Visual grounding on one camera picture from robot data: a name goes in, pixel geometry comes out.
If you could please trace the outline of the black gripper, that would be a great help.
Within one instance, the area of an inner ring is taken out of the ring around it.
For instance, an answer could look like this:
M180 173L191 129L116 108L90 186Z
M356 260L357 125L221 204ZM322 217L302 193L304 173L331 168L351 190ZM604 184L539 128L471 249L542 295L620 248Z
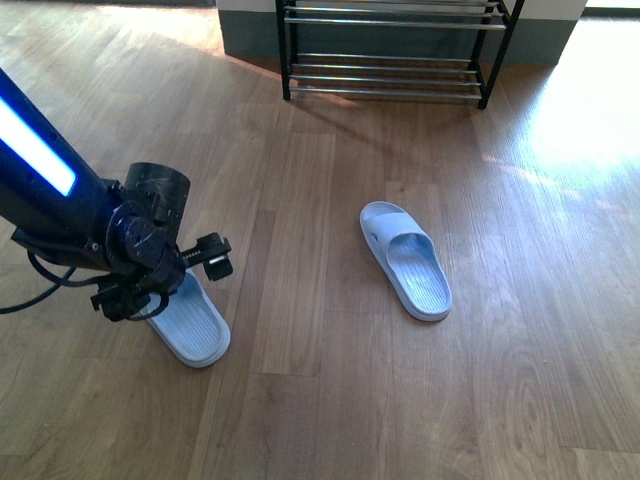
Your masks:
M217 233L200 237L181 251L176 239L186 201L129 200L118 207L107 228L106 254L112 268L97 281L91 298L95 310L113 321L140 321L162 312L196 265L211 281L233 272L227 239Z

